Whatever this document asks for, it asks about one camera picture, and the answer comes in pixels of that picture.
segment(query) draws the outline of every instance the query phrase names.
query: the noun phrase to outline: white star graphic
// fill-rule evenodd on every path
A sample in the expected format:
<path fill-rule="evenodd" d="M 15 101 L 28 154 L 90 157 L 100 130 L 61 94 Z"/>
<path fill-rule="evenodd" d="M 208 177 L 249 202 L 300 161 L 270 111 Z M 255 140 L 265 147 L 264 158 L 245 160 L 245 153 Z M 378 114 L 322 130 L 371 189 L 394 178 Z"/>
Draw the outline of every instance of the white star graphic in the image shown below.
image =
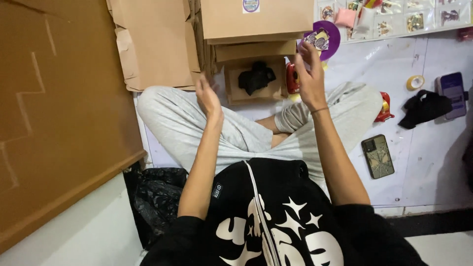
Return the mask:
<path fill-rule="evenodd" d="M 287 211 L 284 211 L 286 213 L 286 222 L 283 223 L 283 224 L 276 224 L 277 226 L 281 226 L 281 227 L 286 227 L 286 228 L 291 228 L 296 234 L 297 236 L 299 237 L 300 239 L 300 235 L 299 235 L 299 227 L 302 228 L 302 229 L 305 229 L 304 227 L 302 227 L 302 225 L 300 225 L 296 220 L 294 220 L 289 214 Z"/>
<path fill-rule="evenodd" d="M 304 203 L 304 204 L 302 204 L 302 205 L 297 205 L 297 204 L 295 204 L 295 203 L 292 201 L 291 197 L 289 197 L 289 203 L 283 203 L 283 205 L 287 205 L 287 206 L 291 207 L 291 208 L 296 212 L 297 218 L 299 218 L 299 219 L 300 219 L 300 217 L 299 217 L 299 211 L 300 211 L 300 209 L 302 209 L 306 204 L 307 204 L 307 203 Z"/>
<path fill-rule="evenodd" d="M 310 214 L 310 221 L 309 221 L 308 223 L 306 223 L 306 224 L 313 223 L 313 224 L 315 224 L 315 226 L 316 226 L 317 228 L 319 228 L 319 219 L 320 219 L 320 217 L 322 217 L 322 215 L 319 215 L 319 216 L 315 217 L 315 216 L 311 213 L 311 214 Z"/>

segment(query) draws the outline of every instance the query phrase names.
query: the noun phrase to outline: person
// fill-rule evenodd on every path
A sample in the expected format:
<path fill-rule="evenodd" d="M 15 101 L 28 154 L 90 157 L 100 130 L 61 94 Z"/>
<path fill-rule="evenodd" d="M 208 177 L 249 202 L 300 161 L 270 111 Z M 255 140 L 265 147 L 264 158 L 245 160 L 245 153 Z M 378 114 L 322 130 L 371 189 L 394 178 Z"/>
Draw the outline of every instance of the person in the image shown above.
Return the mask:
<path fill-rule="evenodd" d="M 348 83 L 326 96 L 316 49 L 299 53 L 303 103 L 257 122 L 223 108 L 204 76 L 197 100 L 143 92 L 140 116 L 189 176 L 141 265 L 425 265 L 374 213 L 346 152 L 381 109 L 379 92 Z"/>

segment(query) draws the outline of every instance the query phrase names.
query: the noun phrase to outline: round sticker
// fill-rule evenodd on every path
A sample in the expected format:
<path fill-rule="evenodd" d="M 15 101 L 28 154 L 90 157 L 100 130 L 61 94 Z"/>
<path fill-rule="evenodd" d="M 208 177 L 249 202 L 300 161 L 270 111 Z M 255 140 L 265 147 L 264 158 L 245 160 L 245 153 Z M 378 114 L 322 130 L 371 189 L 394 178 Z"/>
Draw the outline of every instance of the round sticker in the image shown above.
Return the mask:
<path fill-rule="evenodd" d="M 243 9 L 246 12 L 255 12 L 260 6 L 260 0 L 243 0 Z"/>

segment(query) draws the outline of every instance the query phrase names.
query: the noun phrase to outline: grey sweatpants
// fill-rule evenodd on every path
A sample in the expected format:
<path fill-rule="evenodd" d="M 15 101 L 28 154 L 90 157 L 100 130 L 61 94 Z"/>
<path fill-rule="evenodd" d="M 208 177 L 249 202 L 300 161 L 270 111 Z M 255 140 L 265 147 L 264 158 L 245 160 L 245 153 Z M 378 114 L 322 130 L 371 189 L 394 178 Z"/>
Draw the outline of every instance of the grey sweatpants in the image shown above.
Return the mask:
<path fill-rule="evenodd" d="M 326 98 L 338 135 L 345 150 L 350 152 L 381 110 L 381 95 L 363 83 L 346 82 L 330 91 Z M 225 120 L 215 174 L 233 163 L 255 157 L 303 160 L 310 178 L 327 194 L 312 116 L 305 104 L 295 103 L 276 114 L 277 128 L 292 134 L 272 149 L 271 130 L 230 109 L 223 108 L 223 112 Z M 190 171 L 206 124 L 195 94 L 152 86 L 140 96 L 138 113 L 166 151 Z"/>

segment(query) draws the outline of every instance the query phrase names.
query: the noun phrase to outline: clothing label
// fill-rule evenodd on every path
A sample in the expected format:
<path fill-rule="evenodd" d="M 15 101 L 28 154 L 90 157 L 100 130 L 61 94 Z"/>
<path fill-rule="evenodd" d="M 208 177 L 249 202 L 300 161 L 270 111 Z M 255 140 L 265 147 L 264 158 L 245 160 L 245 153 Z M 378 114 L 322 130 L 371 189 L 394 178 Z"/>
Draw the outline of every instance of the clothing label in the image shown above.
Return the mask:
<path fill-rule="evenodd" d="M 243 14 L 260 12 L 260 0 L 243 0 Z"/>
<path fill-rule="evenodd" d="M 220 197 L 220 191 L 222 190 L 222 185 L 220 183 L 217 183 L 215 186 L 215 189 L 212 192 L 212 197 L 218 199 Z"/>

